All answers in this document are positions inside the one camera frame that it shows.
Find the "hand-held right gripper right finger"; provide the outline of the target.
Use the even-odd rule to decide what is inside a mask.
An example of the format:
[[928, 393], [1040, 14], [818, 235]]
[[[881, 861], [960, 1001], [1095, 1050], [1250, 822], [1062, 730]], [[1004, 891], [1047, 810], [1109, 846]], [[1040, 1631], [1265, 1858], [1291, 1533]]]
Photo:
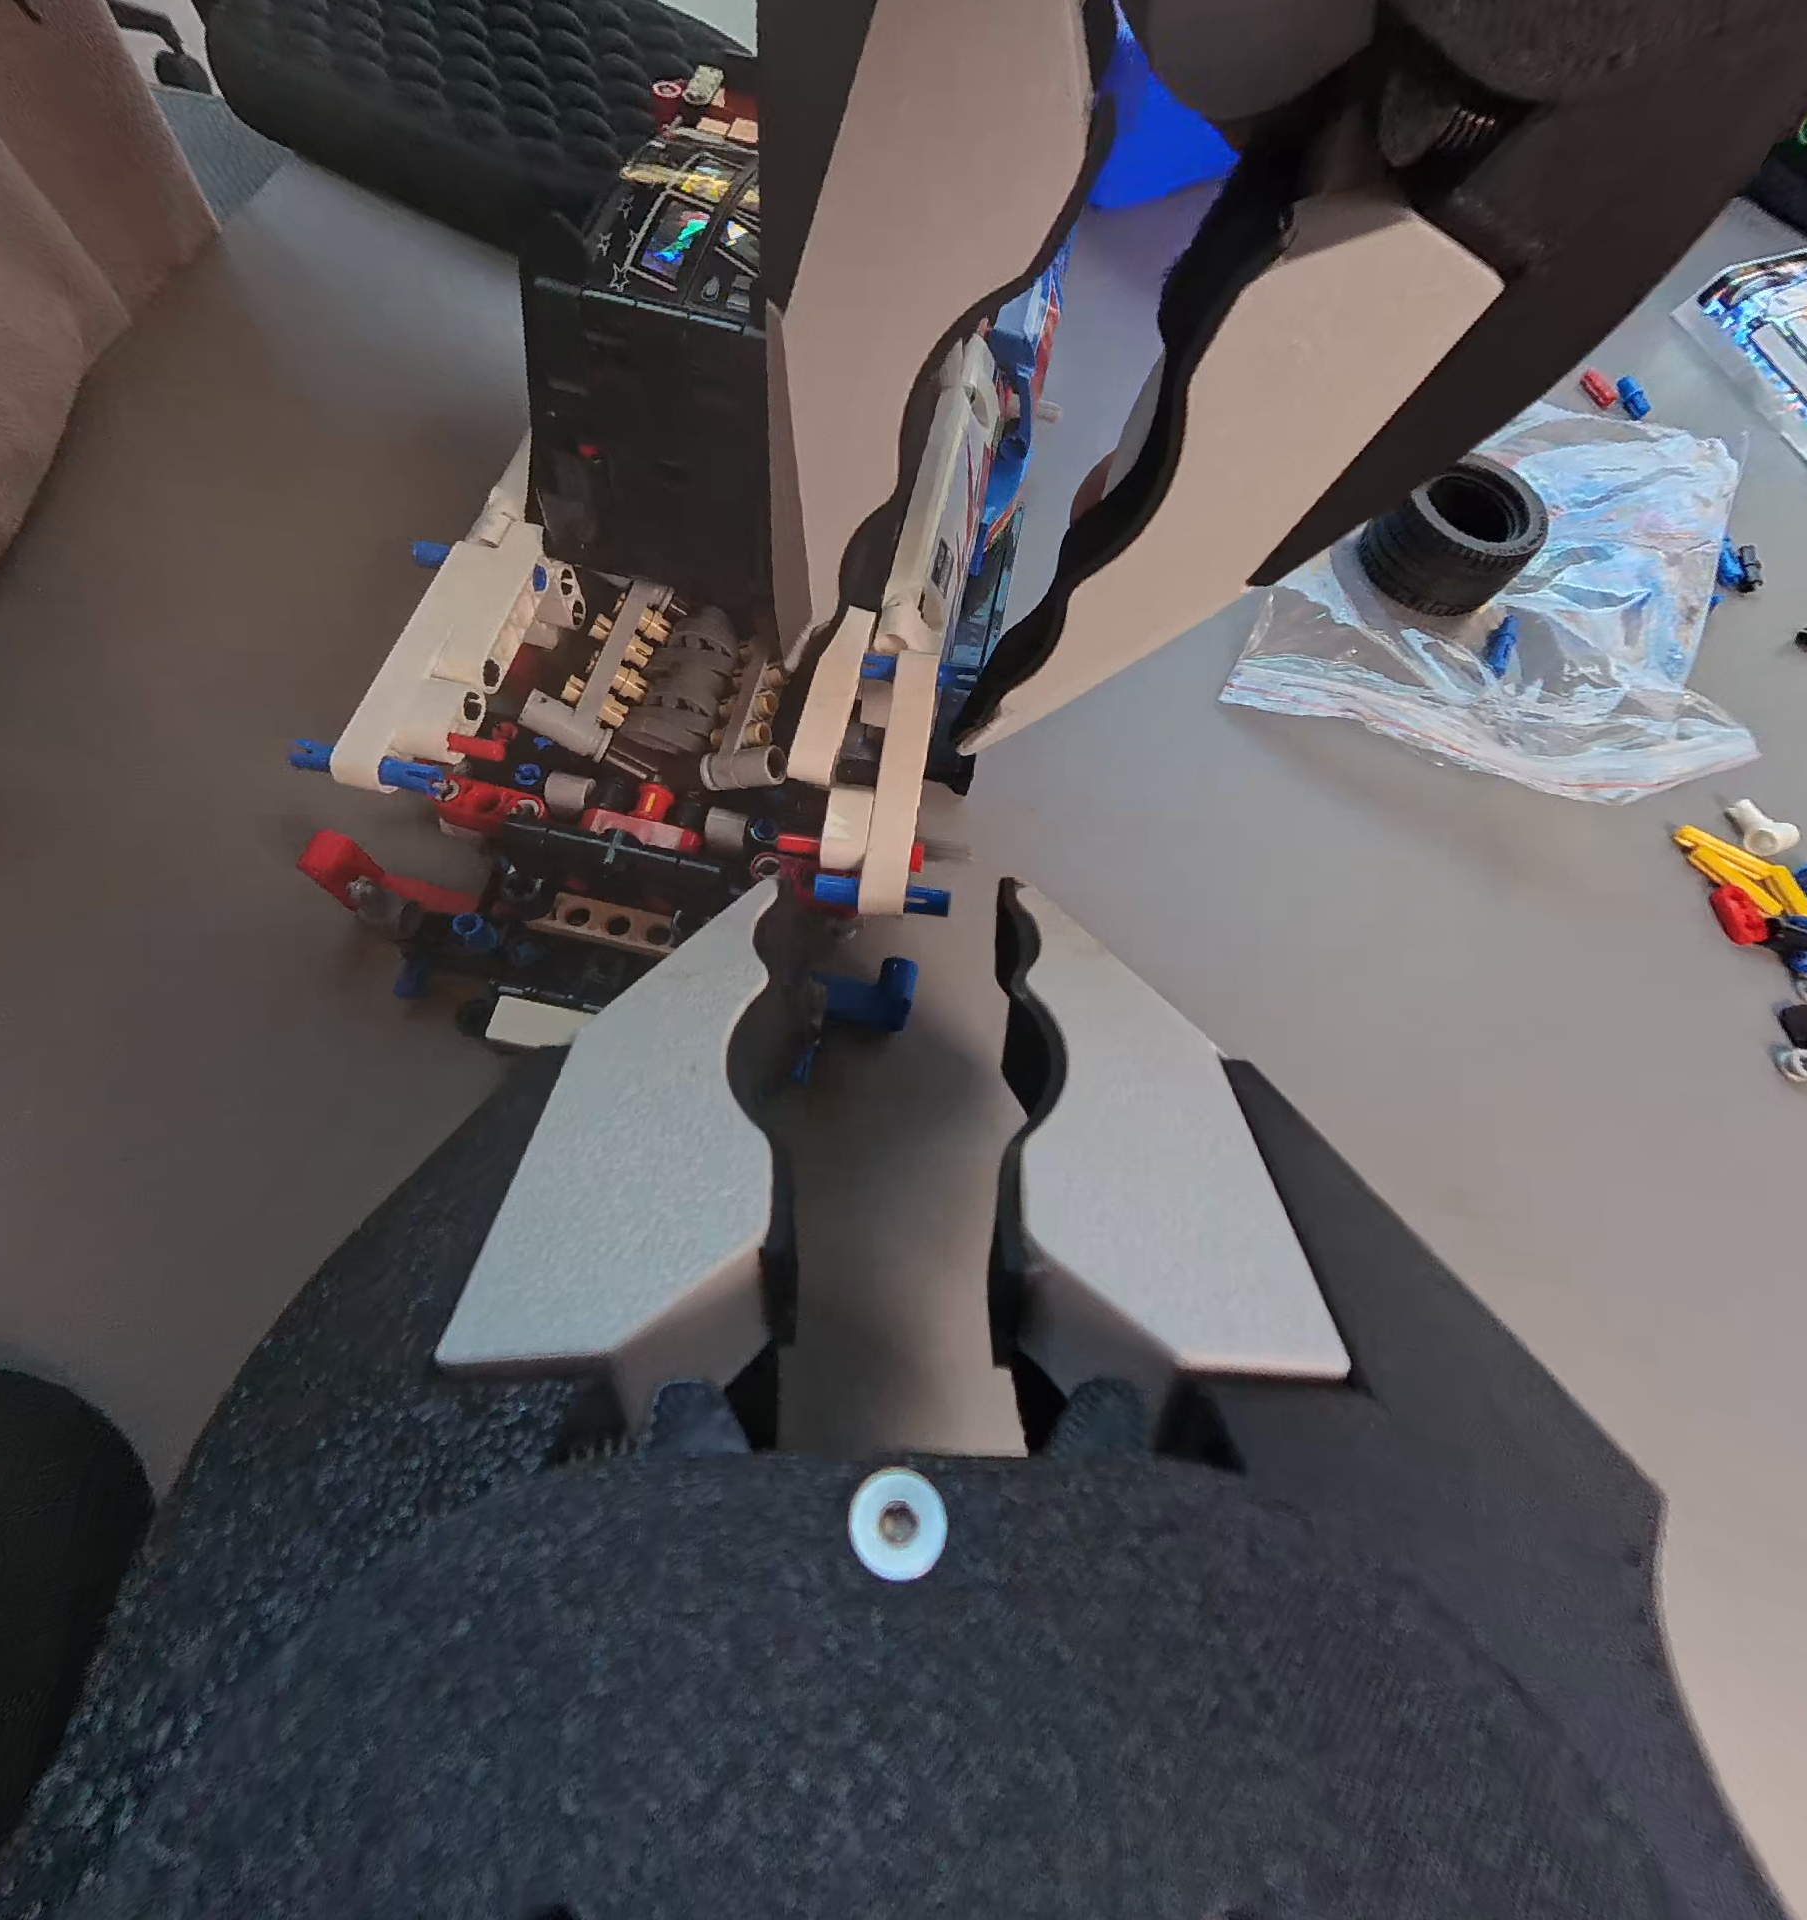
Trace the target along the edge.
[[992, 1363], [1045, 1441], [1091, 1380], [1152, 1436], [1203, 1384], [1344, 1388], [1353, 1363], [1220, 1047], [1022, 879], [995, 888]]

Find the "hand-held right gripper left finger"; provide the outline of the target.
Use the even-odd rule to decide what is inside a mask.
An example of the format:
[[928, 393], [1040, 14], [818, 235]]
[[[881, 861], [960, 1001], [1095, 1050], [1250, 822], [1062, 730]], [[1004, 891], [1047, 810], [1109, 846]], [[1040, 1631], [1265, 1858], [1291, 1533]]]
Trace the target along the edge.
[[658, 1385], [775, 1371], [796, 1219], [775, 1087], [803, 1053], [803, 911], [761, 879], [573, 1037], [436, 1344], [471, 1380]]

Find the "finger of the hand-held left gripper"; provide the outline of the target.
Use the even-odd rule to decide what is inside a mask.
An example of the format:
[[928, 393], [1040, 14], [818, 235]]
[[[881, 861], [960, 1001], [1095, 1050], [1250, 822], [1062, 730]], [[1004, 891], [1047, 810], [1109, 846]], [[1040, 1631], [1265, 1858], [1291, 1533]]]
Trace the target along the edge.
[[773, 619], [882, 561], [946, 351], [1047, 266], [1106, 148], [1113, 2], [761, 2]]
[[1305, 194], [1305, 144], [1253, 144], [1158, 309], [1149, 423], [979, 676], [983, 755], [1235, 603], [1504, 291], [1392, 187]]

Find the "brick-built toy race car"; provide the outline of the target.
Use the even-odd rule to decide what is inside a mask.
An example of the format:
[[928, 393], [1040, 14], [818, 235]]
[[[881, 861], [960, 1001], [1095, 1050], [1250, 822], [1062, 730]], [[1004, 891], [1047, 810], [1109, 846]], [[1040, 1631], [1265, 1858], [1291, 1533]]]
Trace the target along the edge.
[[[299, 870], [397, 958], [393, 993], [471, 986], [491, 1050], [566, 1044], [758, 879], [831, 929], [825, 786], [791, 777], [813, 661], [773, 619], [754, 99], [703, 68], [588, 214], [523, 260], [532, 421], [335, 742], [290, 762], [411, 795], [479, 856], [469, 886], [312, 831]], [[872, 642], [836, 777], [873, 786], [891, 660]]]

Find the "white brick beam with pins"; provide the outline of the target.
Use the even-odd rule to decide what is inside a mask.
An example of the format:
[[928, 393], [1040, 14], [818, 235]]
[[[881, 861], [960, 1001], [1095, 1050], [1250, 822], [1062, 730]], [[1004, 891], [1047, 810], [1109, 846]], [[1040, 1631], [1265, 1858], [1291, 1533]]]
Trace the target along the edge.
[[[876, 610], [849, 607], [821, 649], [791, 746], [794, 780], [825, 786], [825, 792], [845, 785], [836, 768], [863, 697], [872, 642], [876, 642]], [[857, 879], [857, 911], [864, 922], [897, 919], [907, 908], [922, 785], [943, 692], [939, 657], [903, 648], [888, 660], [891, 679], [876, 755], [867, 858], [857, 877], [845, 877]]]

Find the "grey desk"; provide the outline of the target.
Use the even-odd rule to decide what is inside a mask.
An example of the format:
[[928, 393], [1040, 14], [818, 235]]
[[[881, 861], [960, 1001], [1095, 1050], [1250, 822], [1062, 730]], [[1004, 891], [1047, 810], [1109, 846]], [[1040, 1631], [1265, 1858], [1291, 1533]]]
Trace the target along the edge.
[[[1666, 1493], [1684, 1699], [1807, 1916], [1807, 1087], [1768, 1059], [1777, 965], [1671, 846], [1751, 795], [1807, 837], [1807, 470], [1674, 326], [1783, 247], [1733, 202], [1593, 358], [1659, 421], [1748, 446], [1768, 585], [1693, 682], [1762, 761], [1659, 806], [1553, 801], [1352, 725], [1222, 706], [1238, 604], [980, 756], [939, 822], [922, 996], [821, 1062], [791, 1436], [1004, 1450], [979, 1266], [1018, 1123], [998, 877], [1034, 882], [1253, 1062]], [[168, 1491], [330, 1250], [508, 1069], [296, 873], [312, 828], [456, 873], [405, 806], [286, 765], [335, 739], [523, 431], [497, 253], [284, 166], [93, 373], [0, 569], [0, 1366], [101, 1406]]]

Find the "black rubber toy tyre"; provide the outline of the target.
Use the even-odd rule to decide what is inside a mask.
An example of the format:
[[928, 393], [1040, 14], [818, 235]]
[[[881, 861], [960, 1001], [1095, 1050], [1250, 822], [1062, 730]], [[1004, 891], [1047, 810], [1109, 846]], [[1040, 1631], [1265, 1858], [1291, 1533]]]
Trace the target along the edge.
[[1395, 604], [1465, 616], [1538, 557], [1548, 524], [1541, 494], [1520, 473], [1469, 452], [1375, 516], [1356, 537], [1356, 563]]

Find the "blue storage bin white label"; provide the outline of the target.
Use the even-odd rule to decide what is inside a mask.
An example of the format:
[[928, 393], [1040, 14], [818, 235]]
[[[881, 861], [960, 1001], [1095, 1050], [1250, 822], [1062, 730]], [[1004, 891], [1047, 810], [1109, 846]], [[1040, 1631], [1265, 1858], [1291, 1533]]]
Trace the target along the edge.
[[1113, 20], [1115, 41], [1097, 83], [1097, 105], [1113, 109], [1113, 136], [1089, 206], [1121, 212], [1200, 185], [1222, 185], [1235, 172], [1238, 148], [1162, 87], [1121, 2], [1113, 2]]

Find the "shiny printed booklet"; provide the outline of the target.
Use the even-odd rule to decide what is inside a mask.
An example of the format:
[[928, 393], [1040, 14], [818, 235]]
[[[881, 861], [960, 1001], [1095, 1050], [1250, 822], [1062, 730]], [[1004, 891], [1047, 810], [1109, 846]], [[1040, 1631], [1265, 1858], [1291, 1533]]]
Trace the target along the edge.
[[1671, 318], [1807, 466], [1807, 245], [1730, 266]]

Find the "clear zip bag red seal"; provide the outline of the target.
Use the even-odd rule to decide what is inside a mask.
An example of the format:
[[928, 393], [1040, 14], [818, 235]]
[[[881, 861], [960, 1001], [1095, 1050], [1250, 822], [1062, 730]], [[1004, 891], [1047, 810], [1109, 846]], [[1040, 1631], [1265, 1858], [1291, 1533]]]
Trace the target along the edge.
[[1544, 506], [1516, 582], [1477, 610], [1410, 610], [1347, 537], [1267, 591], [1220, 703], [1352, 721], [1568, 801], [1639, 801], [1757, 761], [1753, 733], [1690, 685], [1742, 446], [1537, 402], [1481, 452]]

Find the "black mesh chair pad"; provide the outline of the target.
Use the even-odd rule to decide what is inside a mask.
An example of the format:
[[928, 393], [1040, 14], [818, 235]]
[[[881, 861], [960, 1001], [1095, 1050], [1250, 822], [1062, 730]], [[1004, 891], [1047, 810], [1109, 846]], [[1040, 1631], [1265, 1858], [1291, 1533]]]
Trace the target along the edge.
[[517, 253], [657, 133], [651, 89], [754, 74], [687, 2], [201, 2], [230, 109], [296, 159]]

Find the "cluster of mixed small bricks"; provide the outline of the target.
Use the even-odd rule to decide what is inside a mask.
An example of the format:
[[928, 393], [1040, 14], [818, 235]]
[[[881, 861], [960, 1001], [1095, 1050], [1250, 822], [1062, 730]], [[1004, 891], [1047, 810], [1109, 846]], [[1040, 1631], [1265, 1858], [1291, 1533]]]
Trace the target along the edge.
[[1696, 825], [1674, 828], [1671, 840], [1706, 886], [1706, 905], [1724, 940], [1781, 970], [1772, 1064], [1781, 1080], [1807, 1086], [1807, 858], [1762, 861], [1739, 837]]

